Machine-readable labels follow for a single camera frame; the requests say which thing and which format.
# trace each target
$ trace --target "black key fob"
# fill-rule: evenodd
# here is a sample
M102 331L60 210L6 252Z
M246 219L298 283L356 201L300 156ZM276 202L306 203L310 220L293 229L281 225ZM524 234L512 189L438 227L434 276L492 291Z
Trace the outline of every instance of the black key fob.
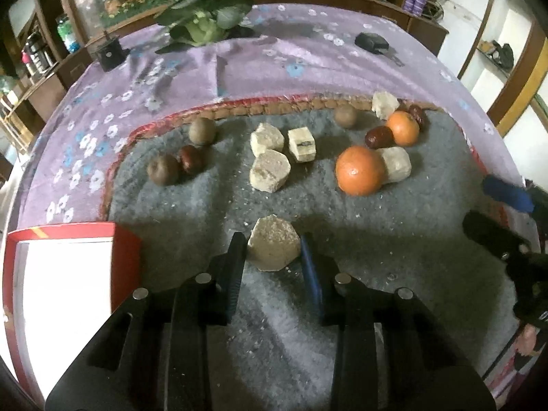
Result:
M357 35L354 40L354 44L359 48L365 49L365 51L373 54L382 54L388 51L388 42L379 34L370 34L362 32Z

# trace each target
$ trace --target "yellow wooden strip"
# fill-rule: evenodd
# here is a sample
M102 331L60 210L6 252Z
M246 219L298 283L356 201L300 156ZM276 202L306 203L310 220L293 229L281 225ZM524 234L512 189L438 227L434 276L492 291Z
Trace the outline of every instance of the yellow wooden strip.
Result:
M40 239L45 239L48 235L40 227L31 227L31 230L36 234Z
M527 105L539 90L539 86L543 82L547 71L548 40L545 39L543 48L539 54L538 60L536 61L536 65L529 76L529 79L527 79L520 95L517 96L510 109L506 112L504 117L500 120L500 123L497 125L497 131L502 137L506 136L517 120L521 117L527 108Z

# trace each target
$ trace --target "white flower print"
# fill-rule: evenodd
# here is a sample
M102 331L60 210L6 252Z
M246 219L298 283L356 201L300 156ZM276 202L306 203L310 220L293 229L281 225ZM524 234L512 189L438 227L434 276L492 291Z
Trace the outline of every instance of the white flower print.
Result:
M152 70L149 72L149 76L150 75L158 75L161 70L162 70L162 67L160 65L154 66L154 68L152 68Z
M93 152L95 151L96 146L97 146L97 138L94 137L93 139L91 139L89 141L89 144L86 148L86 151L84 152L84 157L85 158L90 157L93 154Z
M107 94L105 97L101 99L101 104L108 103L112 99L112 94Z
M160 77L158 77L157 75L153 75L149 80L146 81L146 84L147 85L154 85L158 81L159 78Z
M74 216L74 208L70 207L67 211L65 211L65 215L63 216L63 222L64 223L71 222L73 216Z
M62 175L63 175L63 169L59 168L59 170L57 170L57 173L55 173L55 177L53 178L53 184L57 184L59 182L59 179L61 179Z
M495 128L493 128L493 124L485 124L483 127L483 131L485 131L488 134L495 134Z
M132 90L129 90L129 91L126 91L124 94L122 94L122 97L120 97L124 102L131 99L133 95L133 91Z
M156 100L154 97L147 98L145 102L145 106L149 109L149 111L158 111L161 105L162 101Z
M119 153L122 150L122 148L124 148L125 144L127 143L128 143L127 137L120 139L118 142L116 142L116 145L114 145L114 148L113 148L114 152Z
M70 189L74 190L79 183L80 183L80 173L73 174L69 184Z
M57 203L57 207L55 207L55 213L61 213L62 210L65 209L67 206L67 202L69 201L70 196L64 195L59 199L59 202Z
M76 162L74 162L74 165L72 166L72 172L77 173L80 168L82 168L82 160L78 159Z
M118 134L118 125L111 125L109 126L108 131L106 132L106 135L108 138L112 139L114 136Z
M55 215L55 203L51 201L49 203L48 211L46 212L46 222L49 224L53 220L53 215Z
M95 170L95 173L89 181L89 191L90 193L97 192L101 188L101 185L105 182L105 175L102 171Z
M443 77L443 79L445 79L446 82L452 82L453 81L453 78L450 76L450 74L446 73L444 70L441 70L439 72L439 75L441 75Z
M80 141L80 149L86 148L89 144L90 139L91 139L91 134L86 134L84 137L82 137L82 140Z

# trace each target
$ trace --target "white rock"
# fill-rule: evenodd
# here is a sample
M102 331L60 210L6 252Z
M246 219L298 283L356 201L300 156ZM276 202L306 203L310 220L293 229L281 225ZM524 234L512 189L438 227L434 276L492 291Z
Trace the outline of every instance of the white rock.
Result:
M384 182L403 181L411 174L411 161L409 154L401 147L380 148L377 153L383 158L386 165L387 178Z
M398 107L398 99L389 92L381 91L373 94L372 109L379 119L388 119L388 116L398 109Z
M289 160L278 151L266 150L249 170L249 183L261 192L274 193L284 185L291 171Z
M251 133L251 150L257 157L268 149L281 151L283 149L284 138L279 129L267 123L260 123L253 133Z
M287 132L289 151L297 162L310 162L316 157L316 142L307 126Z
M290 222L270 215L253 227L247 243L247 260L260 271L277 271L301 253L299 235Z

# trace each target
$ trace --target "potted plant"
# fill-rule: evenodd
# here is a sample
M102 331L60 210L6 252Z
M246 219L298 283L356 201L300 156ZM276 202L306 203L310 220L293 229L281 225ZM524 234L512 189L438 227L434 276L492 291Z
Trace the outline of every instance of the potted plant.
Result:
M156 23L169 28L172 39L156 53L249 36L238 25L252 5L252 0L175 0L155 17Z

